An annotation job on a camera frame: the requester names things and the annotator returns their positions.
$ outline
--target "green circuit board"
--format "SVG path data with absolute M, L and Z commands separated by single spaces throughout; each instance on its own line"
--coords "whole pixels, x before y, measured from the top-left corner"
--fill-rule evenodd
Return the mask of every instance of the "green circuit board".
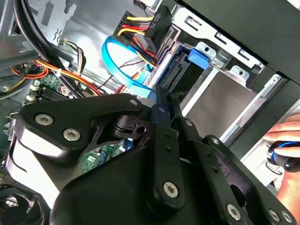
M 42 78 L 39 80 L 42 84 L 45 84 L 49 88 L 52 88 L 53 90 L 57 90 L 60 86 L 60 81 L 57 79 L 57 77 L 54 74 L 49 74 L 48 76 Z
M 81 159 L 81 171 L 86 173 L 95 167 L 107 162 L 113 157 L 118 156 L 123 151 L 123 142 L 113 145 L 104 145 L 90 152 L 85 153 Z

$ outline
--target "screw head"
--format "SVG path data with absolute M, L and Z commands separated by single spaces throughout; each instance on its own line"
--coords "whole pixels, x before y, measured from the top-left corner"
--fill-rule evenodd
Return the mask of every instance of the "screw head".
M 137 105 L 137 102 L 136 102 L 135 100 L 133 100 L 133 99 L 131 99 L 130 102 L 131 102 L 132 104 L 134 104 L 134 105 Z
M 291 216 L 289 214 L 287 214 L 287 212 L 281 211 L 281 213 L 287 222 L 289 222 L 289 223 L 293 222 Z
M 228 204 L 226 208 L 227 208 L 227 212 L 233 219 L 235 219 L 236 221 L 240 221 L 241 219 L 240 212 L 234 205 Z
M 277 221 L 277 222 L 279 222 L 280 221 L 280 218 L 279 218 L 279 216 L 277 215 L 277 213 L 274 211 L 274 210 L 269 210 L 269 213 L 270 213 L 270 215 L 272 216 L 272 218 L 275 220 L 275 221 Z
M 192 126 L 192 125 L 193 125 L 192 121 L 190 121 L 190 120 L 186 120 L 186 123 L 187 123 L 189 126 Z
M 215 144 L 219 144 L 219 141 L 216 138 L 212 138 L 212 142 L 214 142 Z
M 63 133 L 64 138 L 66 138 L 70 142 L 76 142 L 80 139 L 81 135 L 78 130 L 75 129 L 66 129 Z
M 164 183 L 164 191 L 170 198 L 176 198 L 178 196 L 178 189 L 175 184 L 171 182 Z
M 35 118 L 36 122 L 40 125 L 43 125 L 43 126 L 48 126 L 50 124 L 53 124 L 53 118 L 48 115 L 48 114 L 39 114 L 36 116 Z

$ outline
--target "yellow wire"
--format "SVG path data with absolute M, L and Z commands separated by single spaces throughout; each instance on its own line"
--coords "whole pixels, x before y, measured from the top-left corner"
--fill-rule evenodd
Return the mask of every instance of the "yellow wire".
M 120 36 L 123 32 L 125 31 L 129 31 L 129 32 L 133 32 L 133 33 L 137 33 L 137 34 L 141 34 L 141 35 L 145 35 L 145 32 L 142 32 L 140 30 L 135 30 L 135 29 L 130 29 L 130 28 L 123 28 L 118 32 L 118 36 Z
M 40 60 L 37 60 L 37 62 L 38 62 L 40 65 L 42 65 L 43 67 L 46 67 L 46 68 L 51 69 L 51 70 L 54 70 L 54 71 L 56 71 L 56 72 L 58 72 L 58 70 L 59 70 L 59 69 L 56 68 L 56 67 L 51 67 L 51 66 L 49 66 L 49 65 L 46 65 L 46 64 L 42 63 Z M 64 71 L 64 70 L 62 70 L 60 73 L 66 75 L 66 76 L 68 76 L 68 77 L 71 77 L 71 78 L 73 78 L 73 79 L 75 79 L 75 80 L 77 80 L 77 81 L 79 81 L 79 82 L 85 84 L 87 87 L 89 87 L 88 84 L 87 84 L 84 80 L 78 79 L 76 76 L 73 76 L 73 75 L 67 73 L 67 72 Z M 95 96 L 98 96 L 98 94 L 97 94 L 93 89 L 90 89 L 90 90 L 95 94 Z
M 144 60 L 146 63 L 150 64 L 151 66 L 155 67 L 155 65 L 151 62 L 149 62 L 148 60 L 146 60 L 138 51 L 136 52 L 141 58 L 142 60 Z
M 10 88 L 8 91 L 6 92 L 12 92 L 14 89 L 18 88 L 24 81 L 26 78 L 24 78 L 23 80 L 21 80 L 19 83 L 17 83 L 14 87 Z
M 132 21 L 152 21 L 154 19 L 154 16 L 152 16 L 152 17 L 131 17 L 131 16 L 128 16 L 127 19 L 132 20 Z

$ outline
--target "metal bracket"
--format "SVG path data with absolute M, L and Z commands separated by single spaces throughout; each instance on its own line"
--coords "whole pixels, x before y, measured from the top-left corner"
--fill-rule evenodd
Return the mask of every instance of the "metal bracket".
M 76 4 L 69 7 L 66 0 L 43 0 L 36 22 L 49 42 L 58 46 L 66 23 L 76 7 Z
M 185 7 L 180 5 L 176 6 L 172 12 L 172 22 L 195 38 L 212 41 L 249 68 L 253 68 L 257 65 L 262 70 L 265 67 L 257 58 L 250 55 Z

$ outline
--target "wire bundle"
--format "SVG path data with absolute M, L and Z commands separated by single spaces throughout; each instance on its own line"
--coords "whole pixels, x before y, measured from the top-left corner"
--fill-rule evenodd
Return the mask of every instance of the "wire bundle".
M 11 71 L 14 72 L 14 74 L 16 74 L 18 76 L 20 75 L 20 71 L 18 71 L 17 69 L 14 69 L 12 67 L 10 67 L 10 69 L 11 69 Z M 40 79 L 40 78 L 43 78 L 45 76 L 48 76 L 49 75 L 49 69 L 46 68 L 46 67 L 42 67 L 42 69 L 43 69 L 43 71 L 41 73 L 37 73 L 37 74 L 28 73 L 28 74 L 25 74 L 24 78 L 25 79 Z
M 45 68 L 48 68 L 48 69 L 50 69 L 52 71 L 55 71 L 56 73 L 54 73 L 54 74 L 56 74 L 57 77 L 66 76 L 68 78 L 71 78 L 71 79 L 73 79 L 75 81 L 78 81 L 78 82 L 82 83 L 83 85 L 87 86 L 95 94 L 95 96 L 100 96 L 101 95 L 101 93 L 97 90 L 97 88 L 94 85 L 92 85 L 90 82 L 88 82 L 87 80 L 83 79 L 79 75 L 76 75 L 76 74 L 73 74 L 73 73 L 71 73 L 69 71 L 57 68 L 57 67 L 55 67 L 55 66 L 53 66 L 53 65 L 51 65 L 51 64 L 49 64 L 47 62 L 44 62 L 42 60 L 36 60 L 36 63 L 38 65 L 41 65 L 41 66 L 43 66 Z
M 12 88 L 10 88 L 9 90 L 5 91 L 5 92 L 1 92 L 0 93 L 0 100 L 3 100 L 5 98 L 9 98 L 17 93 L 19 93 L 20 91 L 22 91 L 27 85 L 30 84 L 30 80 L 32 79 L 40 79 L 43 78 L 45 76 L 49 75 L 49 69 L 42 67 L 42 72 L 40 73 L 28 73 L 25 74 L 25 69 L 23 68 L 23 65 L 19 65 L 18 66 L 20 69 L 14 69 L 12 67 L 10 67 L 10 69 L 14 72 L 14 74 L 16 75 L 20 75 L 20 71 L 23 70 L 24 72 L 24 78 L 17 83 L 15 86 L 13 86 Z
M 84 52 L 82 48 L 78 47 L 75 43 L 70 41 L 61 42 L 61 44 L 67 45 L 71 49 L 77 52 L 77 60 L 78 60 L 77 75 L 81 75 L 86 65 L 86 57 L 84 56 Z
M 123 25 L 118 36 L 124 32 L 132 32 L 134 34 L 145 35 L 145 31 L 149 28 L 154 17 L 127 17 L 127 24 Z M 144 48 L 141 41 L 137 37 L 133 37 L 131 46 L 136 50 L 137 54 L 148 64 L 155 67 L 156 55 Z
M 56 51 L 39 30 L 27 0 L 12 0 L 12 3 L 18 27 L 29 43 L 44 60 L 50 62 L 55 67 L 65 69 Z M 58 79 L 75 98 L 85 97 L 76 86 L 74 80 L 64 76 Z

